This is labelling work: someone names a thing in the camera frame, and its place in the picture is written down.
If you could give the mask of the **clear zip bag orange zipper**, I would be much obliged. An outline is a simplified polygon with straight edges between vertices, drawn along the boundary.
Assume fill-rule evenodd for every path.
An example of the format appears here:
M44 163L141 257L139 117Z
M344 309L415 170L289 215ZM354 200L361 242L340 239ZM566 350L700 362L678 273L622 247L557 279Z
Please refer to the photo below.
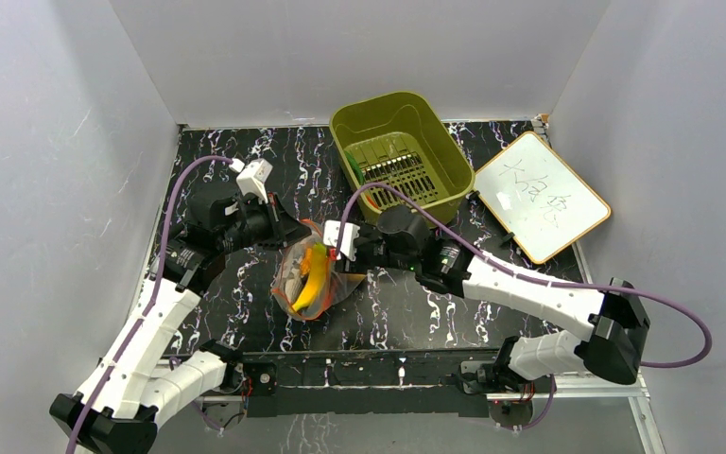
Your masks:
M336 271L323 244L323 226L309 219L302 223L310 235L285 249L271 296L288 317L307 322L346 300L366 275Z

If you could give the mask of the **yellow toy banana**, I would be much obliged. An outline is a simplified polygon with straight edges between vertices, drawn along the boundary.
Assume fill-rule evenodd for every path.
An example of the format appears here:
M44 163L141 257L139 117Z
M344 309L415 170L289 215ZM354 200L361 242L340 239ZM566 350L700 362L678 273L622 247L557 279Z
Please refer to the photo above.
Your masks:
M296 313L303 314L312 311L314 312L313 317L317 317L328 296L329 253L327 247L322 243L314 243L309 248L312 249L311 270L308 275L300 276L299 267L302 289L298 292L291 307Z

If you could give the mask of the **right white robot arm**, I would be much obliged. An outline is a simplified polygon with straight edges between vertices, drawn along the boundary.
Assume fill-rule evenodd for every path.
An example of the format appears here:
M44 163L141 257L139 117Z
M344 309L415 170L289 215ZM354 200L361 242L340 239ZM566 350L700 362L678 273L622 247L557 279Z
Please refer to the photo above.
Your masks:
M343 222L336 245L350 271L410 271L438 294L497 303L558 326L553 334L506 339L496 359L464 372L471 393L520 391L545 376L590 373L631 385L638 376L650 321L627 284L590 288L517 267L480 251L422 211L388 209L375 224Z

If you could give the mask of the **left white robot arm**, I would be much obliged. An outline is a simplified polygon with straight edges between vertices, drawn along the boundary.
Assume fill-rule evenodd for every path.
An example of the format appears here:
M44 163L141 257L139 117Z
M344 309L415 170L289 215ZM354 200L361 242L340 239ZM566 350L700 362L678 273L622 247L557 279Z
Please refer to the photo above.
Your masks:
M147 453L159 429L205 393L249 397L267 392L266 364L208 340L160 377L153 373L184 318L224 271L229 254L249 247L284 250L314 230L293 218L276 195L200 201L185 222L166 224L159 258L136 307L107 354L73 393L59 394L49 413L68 437L67 452Z

